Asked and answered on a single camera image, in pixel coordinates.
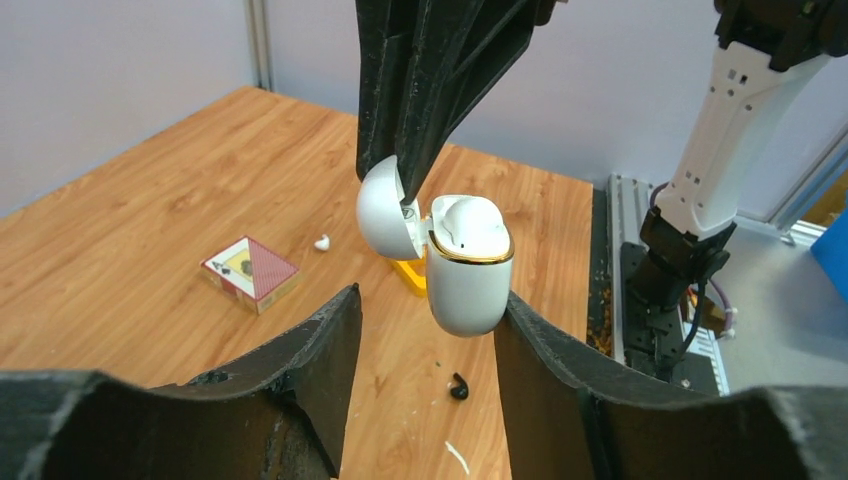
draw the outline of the black earbud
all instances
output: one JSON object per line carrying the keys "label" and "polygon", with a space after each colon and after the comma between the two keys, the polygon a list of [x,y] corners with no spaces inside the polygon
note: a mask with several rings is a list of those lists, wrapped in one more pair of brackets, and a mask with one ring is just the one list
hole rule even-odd
{"label": "black earbud", "polygon": [[458,373],[453,374],[453,379],[459,383],[459,385],[451,388],[451,397],[457,400],[465,400],[468,398],[468,384],[465,383],[465,380]]}

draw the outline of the wooden table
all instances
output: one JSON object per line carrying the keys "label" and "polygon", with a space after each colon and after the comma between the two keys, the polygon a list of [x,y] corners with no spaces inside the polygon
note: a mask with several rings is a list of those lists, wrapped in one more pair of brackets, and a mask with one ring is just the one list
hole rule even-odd
{"label": "wooden table", "polygon": [[[342,478],[509,478],[492,336],[453,338],[358,233],[356,118],[242,88],[5,218],[0,368],[101,369],[152,387],[240,356],[359,282]],[[484,195],[515,235],[513,289],[583,339],[592,186],[456,146],[419,200]],[[332,248],[312,243],[329,234]],[[303,272],[261,316],[199,273],[248,234]],[[453,400],[453,372],[471,396]]]}

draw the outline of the white earbud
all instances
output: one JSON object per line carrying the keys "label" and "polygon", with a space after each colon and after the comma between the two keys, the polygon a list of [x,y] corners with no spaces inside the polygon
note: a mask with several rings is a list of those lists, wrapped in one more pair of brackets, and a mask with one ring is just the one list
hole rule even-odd
{"label": "white earbud", "polygon": [[427,298],[439,326],[471,337],[492,331],[506,310],[514,245],[498,207],[489,199],[443,195],[421,220],[417,201],[401,207],[397,157],[368,172],[357,199],[359,229],[378,254],[421,258],[427,245]]}

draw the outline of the cable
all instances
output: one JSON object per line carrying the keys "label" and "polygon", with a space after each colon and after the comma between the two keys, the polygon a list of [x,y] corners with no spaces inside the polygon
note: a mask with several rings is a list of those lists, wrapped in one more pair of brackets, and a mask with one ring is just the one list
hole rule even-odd
{"label": "cable", "polygon": [[648,204],[651,207],[653,207],[654,205],[657,204],[657,195],[659,195],[660,192],[662,191],[662,189],[667,187],[667,186],[668,186],[668,182],[661,183],[661,184],[657,185],[657,188],[655,188],[653,192],[651,192],[651,198],[648,201]]}
{"label": "cable", "polygon": [[701,326],[701,318],[704,316],[704,303],[706,303],[706,298],[707,282],[700,280],[698,282],[698,305],[695,307],[695,316],[692,318],[692,328],[689,330],[689,333],[686,335],[683,343],[677,347],[677,353],[666,363],[665,368],[669,373],[675,365],[683,360],[683,355],[685,355],[686,351],[689,350],[689,346],[692,345],[692,341],[695,340],[695,335],[698,334],[698,328]]}
{"label": "cable", "polygon": [[729,332],[733,328],[733,324],[736,323],[737,310],[730,304],[730,297],[724,293],[724,289],[719,286],[718,282],[711,279],[710,285],[713,286],[713,289],[721,299],[721,305],[724,307],[724,331]]}

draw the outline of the blue object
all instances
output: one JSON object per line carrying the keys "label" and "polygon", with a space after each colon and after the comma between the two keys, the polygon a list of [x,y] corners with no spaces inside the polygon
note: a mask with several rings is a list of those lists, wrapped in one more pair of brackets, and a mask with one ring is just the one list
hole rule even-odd
{"label": "blue object", "polygon": [[848,302],[848,210],[816,240],[810,251]]}

